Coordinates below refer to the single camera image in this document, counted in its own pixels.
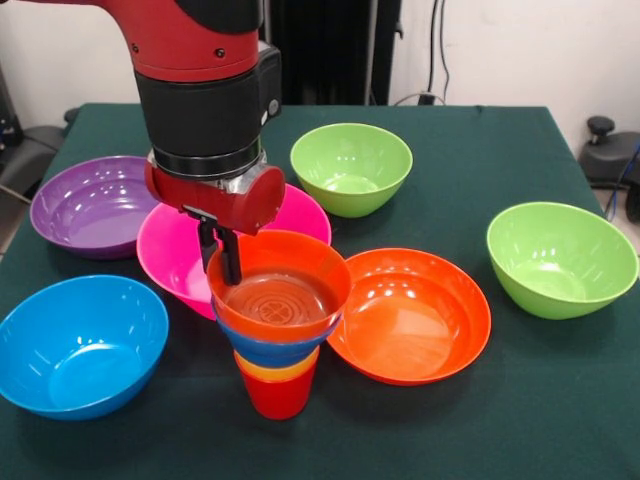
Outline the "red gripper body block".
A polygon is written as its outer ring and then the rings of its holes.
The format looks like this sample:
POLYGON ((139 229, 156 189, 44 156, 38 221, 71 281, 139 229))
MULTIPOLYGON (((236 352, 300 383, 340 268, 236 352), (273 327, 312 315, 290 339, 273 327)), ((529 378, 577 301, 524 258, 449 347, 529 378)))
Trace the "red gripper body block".
POLYGON ((194 218, 214 220, 222 228, 255 235, 272 222, 284 199, 282 170, 267 162, 264 153, 244 173, 229 179, 187 179, 145 162, 145 184, 159 202, 194 218))

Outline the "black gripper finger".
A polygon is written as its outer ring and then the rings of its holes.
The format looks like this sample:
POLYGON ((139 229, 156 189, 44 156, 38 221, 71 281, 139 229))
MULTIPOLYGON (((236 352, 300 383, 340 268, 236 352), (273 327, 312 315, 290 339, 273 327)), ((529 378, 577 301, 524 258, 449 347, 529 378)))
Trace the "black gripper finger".
POLYGON ((203 271, 207 271, 211 257, 219 246, 217 222, 214 219, 200 219, 197 229, 203 271))
POLYGON ((222 245, 220 263, 226 285, 239 285, 242 281, 238 237, 233 230, 216 227, 216 237, 222 245))

